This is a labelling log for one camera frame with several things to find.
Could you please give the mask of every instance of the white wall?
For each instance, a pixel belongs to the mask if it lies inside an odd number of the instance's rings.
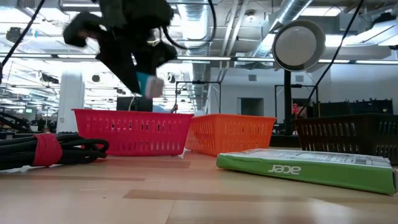
[[[313,85],[326,66],[319,66],[305,77],[306,85]],[[212,71],[212,77],[218,74]],[[256,74],[257,82],[249,82],[247,75]],[[252,70],[230,68],[221,87],[221,112],[238,113],[238,98],[263,98],[264,114],[274,116],[274,85],[283,84],[283,70]],[[310,94],[306,88],[293,89],[292,98],[306,98]],[[398,66],[392,65],[333,65],[319,86],[321,102],[368,100],[369,98],[393,99],[394,113],[398,114]],[[209,113],[218,113],[218,93],[210,88]],[[284,92],[277,97],[278,122],[284,119]]]
[[[391,99],[398,114],[398,66],[334,65],[331,68],[332,101]]]
[[[257,75],[256,82],[249,82],[248,75]],[[295,77],[292,75],[292,83],[295,83]],[[303,85],[312,85],[313,82],[305,73]],[[221,87],[221,112],[226,114],[238,113],[238,98],[263,98],[264,99],[264,115],[275,116],[275,85],[283,85],[283,70],[251,70],[230,68],[224,78]],[[278,121],[284,119],[284,91],[279,87],[277,92],[277,112]],[[292,98],[307,98],[311,89],[294,88],[292,89]],[[209,113],[218,113],[219,95],[213,88],[209,92]]]

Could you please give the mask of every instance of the teal object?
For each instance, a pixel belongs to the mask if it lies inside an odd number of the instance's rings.
[[[147,81],[150,75],[142,72],[137,72],[137,79],[138,79],[138,84],[139,88],[141,90],[141,95],[145,95],[146,92],[146,87],[147,87]]]

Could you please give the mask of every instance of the table surface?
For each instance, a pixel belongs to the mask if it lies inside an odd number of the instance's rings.
[[[0,174],[1,224],[397,223],[398,197],[217,169],[215,158],[109,157]]]

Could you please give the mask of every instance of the ring light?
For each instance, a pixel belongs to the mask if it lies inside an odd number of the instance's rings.
[[[276,34],[272,54],[283,69],[301,72],[316,65],[322,58],[325,41],[325,33],[316,23],[293,21]]]

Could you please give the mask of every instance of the fluorescent light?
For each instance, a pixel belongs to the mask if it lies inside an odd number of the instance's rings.
[[[0,54],[0,57],[5,57],[7,54]],[[52,58],[49,54],[13,54],[16,58]]]
[[[338,47],[341,44],[342,38],[342,35],[326,35],[325,45],[327,47]],[[353,43],[354,38],[354,35],[346,37],[343,41],[343,46]]]
[[[337,16],[345,7],[306,7],[300,16]]]
[[[98,87],[98,86],[86,86],[85,89],[91,89],[91,90],[116,90],[115,87]]]
[[[30,85],[14,85],[14,84],[8,84],[8,85],[0,85],[0,87],[7,87],[7,88],[39,88],[39,89],[42,89],[42,88],[60,88],[60,85],[57,85],[57,86],[52,86],[52,85],[50,85],[50,86],[48,87],[48,86],[39,86],[39,85],[37,85],[37,86],[30,86]]]
[[[25,106],[1,106],[7,109],[25,109]]]
[[[76,55],[58,55],[59,58],[95,58],[95,55],[76,54]]]
[[[275,62],[273,58],[238,57],[236,60],[241,62]]]
[[[330,63],[331,59],[321,59],[318,63]],[[349,60],[335,60],[334,63],[348,63]]]
[[[211,60],[229,61],[231,57],[197,57],[197,56],[177,56],[177,60]]]
[[[367,65],[398,65],[398,60],[357,60],[355,63]]]
[[[62,7],[99,7],[97,4],[62,4]]]

